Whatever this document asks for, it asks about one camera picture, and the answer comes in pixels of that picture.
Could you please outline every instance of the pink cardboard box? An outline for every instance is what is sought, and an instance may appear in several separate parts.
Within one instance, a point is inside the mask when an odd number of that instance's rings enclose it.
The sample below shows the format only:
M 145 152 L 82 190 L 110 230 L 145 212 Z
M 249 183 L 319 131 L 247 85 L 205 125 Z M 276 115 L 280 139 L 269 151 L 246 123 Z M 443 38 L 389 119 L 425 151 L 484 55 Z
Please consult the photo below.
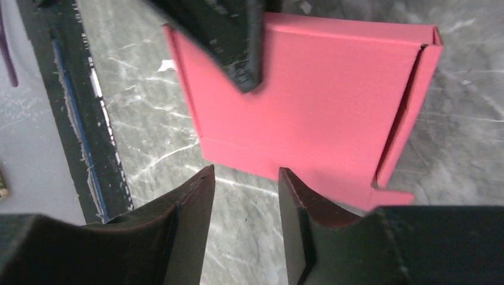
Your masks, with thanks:
M 442 51 L 435 26 L 268 13 L 263 83 L 247 94 L 165 32 L 205 159 L 270 179 L 289 167 L 363 210 L 413 200 L 383 187 Z

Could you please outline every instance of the gray marble surface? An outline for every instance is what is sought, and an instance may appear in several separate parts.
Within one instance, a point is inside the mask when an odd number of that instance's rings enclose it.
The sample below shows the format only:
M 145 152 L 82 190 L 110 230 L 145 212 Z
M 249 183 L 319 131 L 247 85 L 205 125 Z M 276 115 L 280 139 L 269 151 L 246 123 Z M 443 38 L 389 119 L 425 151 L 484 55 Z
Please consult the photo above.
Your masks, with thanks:
M 79 4 L 138 207 L 209 163 L 175 71 L 162 66 L 164 21 L 139 0 Z M 284 11 L 438 25 L 445 49 L 389 186 L 416 204 L 504 205 L 504 2 L 286 0 Z M 201 283 L 286 284 L 275 183 L 222 166 L 216 175 Z

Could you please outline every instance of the black plastic part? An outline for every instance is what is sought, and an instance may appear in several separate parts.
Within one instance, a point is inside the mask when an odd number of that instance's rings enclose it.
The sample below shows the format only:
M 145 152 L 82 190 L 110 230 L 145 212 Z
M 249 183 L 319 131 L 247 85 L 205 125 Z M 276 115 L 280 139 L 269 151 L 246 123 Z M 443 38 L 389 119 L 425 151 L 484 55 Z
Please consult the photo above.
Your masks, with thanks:
M 239 91 L 262 80 L 263 25 L 266 5 L 280 0 L 143 0 L 188 37 L 220 67 Z
M 200 284 L 214 192 L 209 166 L 108 224 L 1 215 L 0 284 Z
M 353 215 L 280 170 L 289 284 L 503 284 L 504 207 L 379 207 Z
M 133 203 L 122 165 L 116 157 L 116 145 L 102 106 L 103 98 L 93 88 L 91 75 L 95 67 L 76 1 L 17 0 L 17 4 L 33 45 L 86 222 L 108 221 L 126 213 L 133 208 Z M 54 42 L 59 47 L 61 58 L 58 60 Z M 66 70 L 69 85 L 60 81 L 57 61 Z M 83 160 L 81 138 L 69 119 L 72 110 L 68 108 L 65 95 L 68 89 L 75 98 L 77 115 L 93 158 L 93 171 L 103 197 L 103 203 L 98 206 L 93 199 L 97 193 L 93 193 L 88 182 L 90 168 Z

